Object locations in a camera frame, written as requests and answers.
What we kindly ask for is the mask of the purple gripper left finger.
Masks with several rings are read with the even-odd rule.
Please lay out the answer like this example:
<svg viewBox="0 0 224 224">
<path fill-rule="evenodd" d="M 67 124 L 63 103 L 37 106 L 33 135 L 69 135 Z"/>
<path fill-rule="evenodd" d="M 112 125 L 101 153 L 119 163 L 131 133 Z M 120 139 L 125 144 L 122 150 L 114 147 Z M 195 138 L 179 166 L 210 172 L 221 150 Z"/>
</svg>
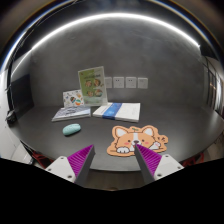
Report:
<svg viewBox="0 0 224 224">
<path fill-rule="evenodd" d="M 58 157 L 46 171 L 76 185 L 84 186 L 94 156 L 94 146 L 89 145 L 68 157 Z"/>
</svg>

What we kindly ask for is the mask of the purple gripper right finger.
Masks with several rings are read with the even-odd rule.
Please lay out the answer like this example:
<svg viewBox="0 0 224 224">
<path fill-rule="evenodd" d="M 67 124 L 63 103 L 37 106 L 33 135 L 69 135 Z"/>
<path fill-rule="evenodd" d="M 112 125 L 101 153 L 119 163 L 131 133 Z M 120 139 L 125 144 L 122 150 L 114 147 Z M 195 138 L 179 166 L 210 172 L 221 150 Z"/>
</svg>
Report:
<svg viewBox="0 0 224 224">
<path fill-rule="evenodd" d="M 135 146 L 135 156 L 145 184 L 183 169 L 183 166 L 169 154 L 160 155 L 139 144 Z"/>
</svg>

